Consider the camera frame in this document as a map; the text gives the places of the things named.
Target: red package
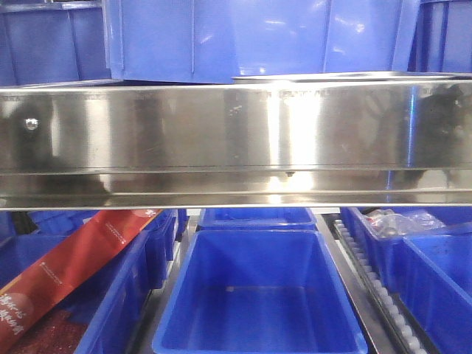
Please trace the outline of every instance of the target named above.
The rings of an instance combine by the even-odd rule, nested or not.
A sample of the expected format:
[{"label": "red package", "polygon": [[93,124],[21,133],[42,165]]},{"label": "red package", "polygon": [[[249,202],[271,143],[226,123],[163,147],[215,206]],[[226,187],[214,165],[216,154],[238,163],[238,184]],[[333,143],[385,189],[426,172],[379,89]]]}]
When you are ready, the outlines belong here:
[{"label": "red package", "polygon": [[104,210],[0,290],[0,354],[120,253],[160,209]]}]

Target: blue plastic crate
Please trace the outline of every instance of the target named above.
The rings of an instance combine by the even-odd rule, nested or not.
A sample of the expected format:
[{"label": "blue plastic crate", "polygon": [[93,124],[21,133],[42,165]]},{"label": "blue plastic crate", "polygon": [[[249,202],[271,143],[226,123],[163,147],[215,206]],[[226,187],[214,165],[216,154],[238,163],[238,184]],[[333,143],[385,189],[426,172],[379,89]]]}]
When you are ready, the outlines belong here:
[{"label": "blue plastic crate", "polygon": [[79,229],[97,210],[50,210],[29,212],[39,232],[54,235],[70,235]]},{"label": "blue plastic crate", "polygon": [[189,221],[189,216],[187,214],[187,209],[178,209],[177,210],[176,240],[180,241],[182,239],[182,235],[187,229],[188,221]]},{"label": "blue plastic crate", "polygon": [[173,260],[175,216],[174,209],[165,210],[145,228],[149,232],[146,244],[147,269],[150,285],[155,289],[161,288],[167,279],[167,261]]},{"label": "blue plastic crate", "polygon": [[[397,213],[411,212],[415,209],[425,209],[427,212],[441,220],[446,226],[472,221],[472,208],[469,206],[448,207],[398,207],[393,209]],[[401,257],[399,257],[400,244],[403,236],[381,238],[372,228],[369,221],[357,208],[341,208],[341,217],[350,234],[366,252],[372,268],[379,274],[382,283],[393,292],[397,292],[403,279],[399,271]],[[464,225],[463,229],[456,229],[456,233],[469,232],[472,225]],[[445,232],[445,230],[430,230],[430,234]]]},{"label": "blue plastic crate", "polygon": [[309,231],[195,235],[155,353],[367,353],[326,245]]},{"label": "blue plastic crate", "polygon": [[420,0],[104,0],[113,78],[408,69]]},{"label": "blue plastic crate", "polygon": [[[75,353],[122,354],[149,291],[145,242],[139,235],[122,253],[57,306],[71,321],[87,324]],[[64,239],[32,234],[10,238],[0,247],[0,288]]]},{"label": "blue plastic crate", "polygon": [[0,5],[0,86],[109,78],[101,1]]},{"label": "blue plastic crate", "polygon": [[164,235],[167,260],[174,259],[174,243],[177,233],[177,209],[167,209],[146,226],[152,235]]},{"label": "blue plastic crate", "polygon": [[316,219],[308,208],[209,208],[201,210],[198,227],[200,230],[316,230]]},{"label": "blue plastic crate", "polygon": [[414,50],[421,72],[472,72],[472,1],[422,0]]},{"label": "blue plastic crate", "polygon": [[0,241],[16,235],[11,212],[0,212]]},{"label": "blue plastic crate", "polygon": [[400,297],[443,354],[472,348],[472,234],[405,240]]}]

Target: stainless steel panel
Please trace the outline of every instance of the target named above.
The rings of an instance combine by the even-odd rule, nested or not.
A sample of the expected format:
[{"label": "stainless steel panel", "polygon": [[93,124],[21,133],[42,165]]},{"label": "stainless steel panel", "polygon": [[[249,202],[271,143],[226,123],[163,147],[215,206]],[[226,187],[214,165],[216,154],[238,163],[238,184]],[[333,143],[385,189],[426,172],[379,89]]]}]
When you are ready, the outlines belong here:
[{"label": "stainless steel panel", "polygon": [[468,203],[471,103],[418,78],[1,89],[0,207]]},{"label": "stainless steel panel", "polygon": [[470,79],[471,74],[450,72],[329,72],[323,74],[283,74],[233,77],[235,83],[313,83],[327,81],[390,81],[390,80],[440,80]]}]

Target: blue plastic bin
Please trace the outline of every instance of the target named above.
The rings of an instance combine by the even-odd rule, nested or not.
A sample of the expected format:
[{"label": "blue plastic bin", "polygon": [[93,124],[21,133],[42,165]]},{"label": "blue plastic bin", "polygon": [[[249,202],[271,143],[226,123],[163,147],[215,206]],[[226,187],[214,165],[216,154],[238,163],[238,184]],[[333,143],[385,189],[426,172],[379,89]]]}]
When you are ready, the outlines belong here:
[{"label": "blue plastic bin", "polygon": [[187,229],[188,221],[189,221],[189,216],[187,215],[187,209],[178,209],[177,210],[176,240],[180,241],[182,239],[182,235]]},{"label": "blue plastic bin", "polygon": [[155,289],[161,288],[167,279],[167,261],[173,260],[175,216],[174,209],[165,210],[145,228],[149,232],[146,244],[149,283]]},{"label": "blue plastic bin", "polygon": [[0,86],[109,78],[101,1],[0,5]]},{"label": "blue plastic bin", "polygon": [[11,212],[0,212],[0,242],[16,235]]},{"label": "blue plastic bin", "polygon": [[420,0],[104,0],[116,79],[408,69]]},{"label": "blue plastic bin", "polygon": [[95,214],[97,210],[50,210],[28,213],[39,232],[54,235],[70,235]]},{"label": "blue plastic bin", "polygon": [[[472,221],[472,208],[469,206],[447,207],[397,207],[393,209],[397,213],[411,212],[415,209],[424,209],[446,226]],[[400,269],[401,258],[399,248],[403,236],[380,238],[372,228],[369,221],[357,208],[341,208],[341,217],[350,234],[366,252],[369,264],[379,274],[382,283],[393,292],[397,292],[403,279]]]},{"label": "blue plastic bin", "polygon": [[195,235],[155,353],[367,353],[321,235]]},{"label": "blue plastic bin", "polygon": [[472,72],[472,1],[422,0],[414,50],[418,72]]},{"label": "blue plastic bin", "polygon": [[210,208],[202,209],[200,230],[316,230],[316,219],[308,208]]},{"label": "blue plastic bin", "polygon": [[472,348],[472,234],[410,237],[400,297],[443,354]]},{"label": "blue plastic bin", "polygon": [[[72,312],[71,321],[88,324],[75,353],[122,354],[141,316],[149,291],[145,242],[139,235],[122,253],[66,297],[59,308]],[[0,288],[64,237],[22,235],[0,247]]]}]

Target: metal rail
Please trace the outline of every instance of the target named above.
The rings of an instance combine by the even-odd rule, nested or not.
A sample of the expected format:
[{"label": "metal rail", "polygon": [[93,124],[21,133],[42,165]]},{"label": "metal rail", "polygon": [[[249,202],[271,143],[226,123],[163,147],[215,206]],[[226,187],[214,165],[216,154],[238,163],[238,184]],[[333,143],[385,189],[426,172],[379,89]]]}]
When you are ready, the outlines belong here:
[{"label": "metal rail", "polygon": [[0,89],[0,209],[469,204],[472,80]]}]

